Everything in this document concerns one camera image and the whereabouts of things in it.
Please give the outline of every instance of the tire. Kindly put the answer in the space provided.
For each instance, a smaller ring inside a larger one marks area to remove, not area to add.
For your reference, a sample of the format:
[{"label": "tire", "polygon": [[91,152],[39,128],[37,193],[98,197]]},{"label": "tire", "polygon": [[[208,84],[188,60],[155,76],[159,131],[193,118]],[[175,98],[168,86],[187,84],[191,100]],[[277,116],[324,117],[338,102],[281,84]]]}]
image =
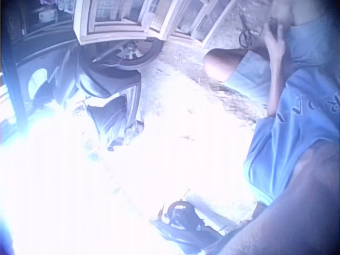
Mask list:
[{"label": "tire", "polygon": [[113,63],[119,63],[116,68],[121,70],[130,71],[144,67],[154,61],[162,51],[164,41],[161,41],[157,38],[153,38],[153,40],[154,41],[152,42],[150,50],[140,58],[121,60],[121,58],[117,55],[112,55],[110,56],[110,60]]}]

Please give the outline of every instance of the black bag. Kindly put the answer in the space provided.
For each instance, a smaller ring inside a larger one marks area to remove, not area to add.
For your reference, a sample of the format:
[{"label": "black bag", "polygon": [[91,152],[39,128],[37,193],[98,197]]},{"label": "black bag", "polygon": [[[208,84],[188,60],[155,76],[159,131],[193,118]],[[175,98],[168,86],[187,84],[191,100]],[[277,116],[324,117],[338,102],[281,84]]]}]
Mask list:
[{"label": "black bag", "polygon": [[204,248],[221,239],[222,235],[198,217],[192,204],[177,201],[167,210],[169,223],[162,221],[162,208],[158,219],[151,223],[160,231],[165,240],[177,243],[185,254],[198,254]]}]

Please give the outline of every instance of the hand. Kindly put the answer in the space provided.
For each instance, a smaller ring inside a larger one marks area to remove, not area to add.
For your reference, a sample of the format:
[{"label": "hand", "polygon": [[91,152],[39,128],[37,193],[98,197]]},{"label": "hand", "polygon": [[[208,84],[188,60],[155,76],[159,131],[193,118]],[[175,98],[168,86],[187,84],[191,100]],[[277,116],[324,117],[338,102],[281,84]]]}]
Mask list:
[{"label": "hand", "polygon": [[265,23],[263,28],[263,38],[265,40],[269,58],[271,63],[281,62],[286,52],[286,43],[284,40],[284,29],[282,24],[278,24],[276,27],[277,37],[270,29],[269,23]]}]

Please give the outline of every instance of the knee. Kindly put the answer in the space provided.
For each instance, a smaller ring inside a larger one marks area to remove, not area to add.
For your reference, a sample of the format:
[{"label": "knee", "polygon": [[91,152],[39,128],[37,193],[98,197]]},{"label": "knee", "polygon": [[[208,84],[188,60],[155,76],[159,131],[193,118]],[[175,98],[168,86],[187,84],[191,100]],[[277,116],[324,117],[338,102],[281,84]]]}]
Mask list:
[{"label": "knee", "polygon": [[203,59],[206,74],[218,81],[225,81],[244,56],[244,50],[212,49]]}]

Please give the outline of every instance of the man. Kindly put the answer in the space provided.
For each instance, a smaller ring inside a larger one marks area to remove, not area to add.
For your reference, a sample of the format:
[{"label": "man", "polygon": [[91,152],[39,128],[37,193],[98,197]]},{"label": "man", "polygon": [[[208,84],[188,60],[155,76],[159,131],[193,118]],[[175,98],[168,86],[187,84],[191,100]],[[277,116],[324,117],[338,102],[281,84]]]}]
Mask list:
[{"label": "man", "polygon": [[264,45],[213,49],[204,59],[209,76],[266,105],[268,114],[257,124],[244,164],[246,179],[268,208],[207,254],[338,252],[336,19],[315,0],[278,0],[272,14],[277,23],[264,25]]}]

